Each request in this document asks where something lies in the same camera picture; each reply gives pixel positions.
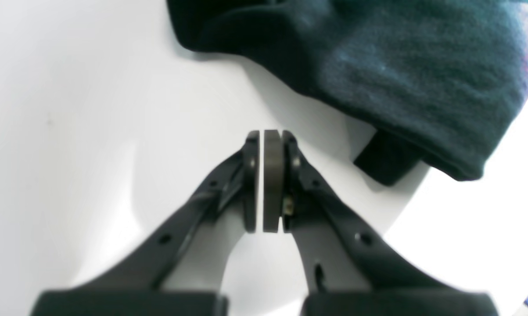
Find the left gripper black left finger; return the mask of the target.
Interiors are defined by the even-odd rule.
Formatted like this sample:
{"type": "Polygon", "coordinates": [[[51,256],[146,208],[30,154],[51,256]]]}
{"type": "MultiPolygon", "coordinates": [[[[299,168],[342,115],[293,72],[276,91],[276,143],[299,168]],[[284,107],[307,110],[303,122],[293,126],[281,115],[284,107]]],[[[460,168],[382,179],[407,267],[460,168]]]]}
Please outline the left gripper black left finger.
{"type": "Polygon", "coordinates": [[[226,316],[228,258],[256,228],[260,133],[216,166],[131,254],[83,285],[43,292],[33,316],[226,316]]]}

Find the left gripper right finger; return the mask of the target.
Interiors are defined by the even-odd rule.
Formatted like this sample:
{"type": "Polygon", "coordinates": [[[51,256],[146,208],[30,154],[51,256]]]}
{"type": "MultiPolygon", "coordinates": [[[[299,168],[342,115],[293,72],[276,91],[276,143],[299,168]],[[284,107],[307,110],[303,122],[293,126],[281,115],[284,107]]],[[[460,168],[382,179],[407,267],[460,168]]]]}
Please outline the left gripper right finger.
{"type": "Polygon", "coordinates": [[[302,316],[496,316],[485,293],[457,290],[394,251],[350,209],[287,130],[264,132],[264,232],[295,240],[302,316]]]}

